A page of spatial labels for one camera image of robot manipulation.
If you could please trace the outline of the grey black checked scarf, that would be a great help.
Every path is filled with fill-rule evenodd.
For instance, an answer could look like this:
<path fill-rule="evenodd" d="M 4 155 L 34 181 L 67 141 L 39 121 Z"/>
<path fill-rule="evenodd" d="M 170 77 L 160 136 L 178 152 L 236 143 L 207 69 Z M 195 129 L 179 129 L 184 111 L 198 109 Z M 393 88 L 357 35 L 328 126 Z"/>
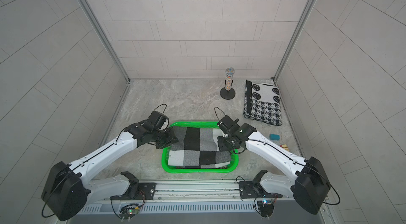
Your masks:
<path fill-rule="evenodd" d="M 168 165 L 181 169 L 219 169 L 231 161 L 229 152 L 221 152 L 218 138 L 223 133 L 218 128 L 173 127 L 177 143 L 170 146 Z"/>

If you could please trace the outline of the black white houndstooth scarf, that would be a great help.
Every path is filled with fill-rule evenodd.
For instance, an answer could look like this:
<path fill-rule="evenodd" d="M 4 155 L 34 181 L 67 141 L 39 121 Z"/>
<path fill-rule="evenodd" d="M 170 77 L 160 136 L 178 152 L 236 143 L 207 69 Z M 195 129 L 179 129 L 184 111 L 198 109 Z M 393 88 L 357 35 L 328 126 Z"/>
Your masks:
<path fill-rule="evenodd" d="M 269 83 L 246 80 L 243 116 L 269 125 L 282 125 L 280 91 L 274 78 Z"/>

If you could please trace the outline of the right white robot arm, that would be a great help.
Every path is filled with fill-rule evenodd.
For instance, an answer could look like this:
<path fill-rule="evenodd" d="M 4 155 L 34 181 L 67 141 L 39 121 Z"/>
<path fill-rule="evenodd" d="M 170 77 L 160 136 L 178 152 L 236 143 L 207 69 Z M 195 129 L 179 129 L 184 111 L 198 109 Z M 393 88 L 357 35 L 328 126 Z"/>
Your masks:
<path fill-rule="evenodd" d="M 259 173 L 256 181 L 261 189 L 266 193 L 293 197 L 310 214 L 319 212 L 332 185 L 318 159 L 305 159 L 290 153 L 249 124 L 239 126 L 235 122 L 227 124 L 220 121 L 217 125 L 223 132 L 223 136 L 218 138 L 220 150 L 243 148 L 261 156 L 285 175 L 283 178 L 267 172 Z"/>

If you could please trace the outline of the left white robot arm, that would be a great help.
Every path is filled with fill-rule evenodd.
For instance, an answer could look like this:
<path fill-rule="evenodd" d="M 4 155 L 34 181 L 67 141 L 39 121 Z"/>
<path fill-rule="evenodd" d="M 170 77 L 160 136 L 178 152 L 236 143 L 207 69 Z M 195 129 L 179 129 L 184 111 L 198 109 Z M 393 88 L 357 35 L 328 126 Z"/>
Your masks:
<path fill-rule="evenodd" d="M 139 180 L 130 172 L 95 184 L 91 181 L 111 163 L 143 144 L 151 143 L 157 149 L 163 149 L 178 141 L 171 127 L 159 130 L 139 123 L 127 126 L 116 138 L 92 153 L 69 164 L 63 161 L 55 164 L 41 195 L 44 205 L 60 221 L 66 221 L 87 204 L 104 198 L 133 200 L 142 197 Z"/>

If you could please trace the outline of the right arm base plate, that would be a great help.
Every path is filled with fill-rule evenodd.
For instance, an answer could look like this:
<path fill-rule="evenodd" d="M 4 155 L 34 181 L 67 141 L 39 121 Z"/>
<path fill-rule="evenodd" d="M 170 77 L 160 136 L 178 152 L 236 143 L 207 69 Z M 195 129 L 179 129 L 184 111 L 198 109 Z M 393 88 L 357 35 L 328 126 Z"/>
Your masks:
<path fill-rule="evenodd" d="M 259 183 L 252 181 L 239 181 L 241 199 L 255 199 L 256 197 L 263 197 L 265 195 L 264 190 Z"/>

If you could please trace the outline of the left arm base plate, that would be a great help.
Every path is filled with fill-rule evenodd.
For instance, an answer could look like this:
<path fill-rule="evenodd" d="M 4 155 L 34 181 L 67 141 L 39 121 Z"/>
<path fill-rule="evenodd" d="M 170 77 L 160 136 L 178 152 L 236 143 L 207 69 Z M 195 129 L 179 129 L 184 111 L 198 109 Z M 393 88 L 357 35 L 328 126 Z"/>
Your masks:
<path fill-rule="evenodd" d="M 153 200 L 155 189 L 156 183 L 131 184 L 124 194 L 111 196 L 110 200 Z"/>

